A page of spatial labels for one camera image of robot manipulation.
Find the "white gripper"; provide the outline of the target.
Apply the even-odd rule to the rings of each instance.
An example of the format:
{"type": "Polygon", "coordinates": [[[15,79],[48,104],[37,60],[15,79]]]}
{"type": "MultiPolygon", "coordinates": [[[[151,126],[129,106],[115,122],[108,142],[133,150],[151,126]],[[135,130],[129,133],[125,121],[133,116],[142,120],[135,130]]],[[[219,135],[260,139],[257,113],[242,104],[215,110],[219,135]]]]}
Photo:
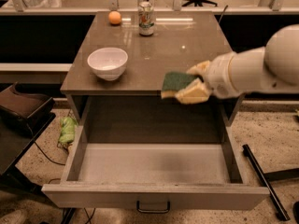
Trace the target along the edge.
{"type": "Polygon", "coordinates": [[[241,83],[245,69],[237,59],[237,53],[233,51],[220,55],[211,62],[200,62],[189,68],[186,73],[205,76],[205,82],[212,91],[200,78],[197,78],[175,94],[175,98],[181,104],[206,102],[211,93],[219,99],[227,99],[238,97],[244,92],[241,83]]]}

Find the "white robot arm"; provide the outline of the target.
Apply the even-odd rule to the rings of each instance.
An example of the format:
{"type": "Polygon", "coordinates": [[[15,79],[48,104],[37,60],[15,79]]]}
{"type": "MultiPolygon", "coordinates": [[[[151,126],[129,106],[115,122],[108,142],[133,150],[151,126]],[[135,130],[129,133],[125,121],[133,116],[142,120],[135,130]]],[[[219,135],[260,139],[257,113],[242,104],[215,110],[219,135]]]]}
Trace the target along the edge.
{"type": "Polygon", "coordinates": [[[210,96],[235,98],[242,94],[299,92],[299,25],[289,25],[267,44],[240,53],[220,55],[188,70],[198,78],[175,97],[183,104],[198,104],[210,96]]]}

